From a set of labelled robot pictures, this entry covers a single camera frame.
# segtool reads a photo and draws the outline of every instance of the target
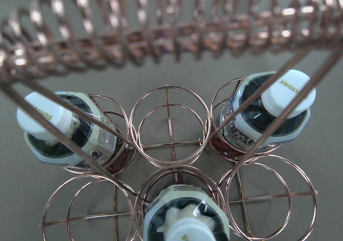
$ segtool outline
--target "gray table surface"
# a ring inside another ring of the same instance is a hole
[[[27,7],[30,0],[0,0],[0,16],[6,17],[17,7]],[[255,72],[278,69],[291,53],[281,54],[265,53],[258,57],[249,53],[239,58],[224,54],[215,60],[210,53],[205,52],[199,61],[194,60],[191,54],[182,55],[180,62],[175,62],[173,56],[164,56],[159,64],[148,58],[142,67],[127,63],[123,69],[107,68],[97,72],[90,70],[83,74],[70,74],[66,77],[51,77],[41,81],[53,91],[75,91],[99,93],[113,97],[129,115],[135,102],[150,90],[173,85],[188,88],[197,93],[210,106],[215,92],[224,83],[232,78],[246,76]],[[326,52],[313,52],[306,58],[298,69],[311,75],[316,67],[323,61]],[[283,145],[274,154],[283,156],[298,166],[310,177],[315,189],[318,191],[318,219],[315,229],[308,240],[341,240],[343,178],[341,166],[343,157],[341,151],[343,142],[340,120],[343,109],[342,78],[343,62],[337,64],[329,76],[323,80],[317,89],[317,98],[311,108],[311,120],[301,135],[291,143]],[[21,85],[15,85],[25,95],[30,92]],[[1,116],[0,126],[2,134],[0,144],[2,148],[3,163],[1,163],[0,181],[0,240],[40,240],[42,211],[51,194],[66,180],[74,175],[54,165],[38,161],[24,143],[23,133],[16,122],[16,106],[3,94],[0,94]],[[195,166],[203,169],[214,180],[232,165],[217,155],[210,147],[206,147]],[[144,178],[156,170],[137,154],[120,178],[126,181],[134,190],[138,190]],[[268,195],[269,178],[255,176],[255,183],[245,183],[245,189],[251,196]],[[297,184],[298,175],[288,177],[288,183]],[[89,195],[84,210],[87,213],[104,212],[99,205],[106,199]],[[286,230],[275,240],[295,240],[309,225],[311,214],[311,200],[299,198],[295,202],[290,222],[292,228]],[[66,201],[52,208],[52,220],[64,217]],[[253,217],[253,230],[265,234],[264,230],[278,218],[285,214],[285,201],[281,207],[274,207],[271,202],[261,202],[251,208]],[[76,240],[95,240],[92,234],[98,233],[97,240],[111,240],[111,227],[104,227],[102,222],[84,222],[74,225],[73,233]],[[65,226],[51,227],[48,240],[67,240]],[[239,240],[232,233],[232,240]]]

